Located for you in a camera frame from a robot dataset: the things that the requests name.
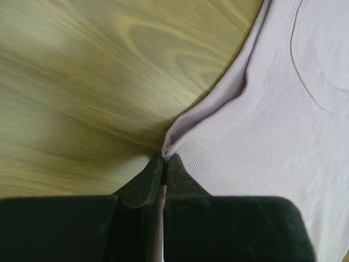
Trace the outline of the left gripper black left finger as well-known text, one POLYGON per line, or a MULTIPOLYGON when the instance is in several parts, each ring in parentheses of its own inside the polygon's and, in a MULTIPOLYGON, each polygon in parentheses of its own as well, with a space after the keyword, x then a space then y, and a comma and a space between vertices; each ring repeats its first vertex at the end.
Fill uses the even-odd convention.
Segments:
POLYGON ((161 261, 156 154, 110 195, 1 200, 1 261, 161 261))

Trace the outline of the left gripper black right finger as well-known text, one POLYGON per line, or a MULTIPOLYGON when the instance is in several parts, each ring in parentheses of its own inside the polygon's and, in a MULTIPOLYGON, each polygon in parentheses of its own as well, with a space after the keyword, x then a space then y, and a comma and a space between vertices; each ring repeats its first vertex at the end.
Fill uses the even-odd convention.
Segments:
POLYGON ((212 196, 179 155, 167 167, 165 261, 315 261, 301 214, 277 196, 212 196))

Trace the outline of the pink tank top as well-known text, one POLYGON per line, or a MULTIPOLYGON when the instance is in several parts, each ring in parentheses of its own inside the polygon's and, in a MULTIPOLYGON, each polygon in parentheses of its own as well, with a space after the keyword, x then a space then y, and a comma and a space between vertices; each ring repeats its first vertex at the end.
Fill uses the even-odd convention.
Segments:
POLYGON ((299 208, 317 261, 348 251, 348 1, 264 1, 217 85, 174 122, 178 154, 214 195, 299 208))

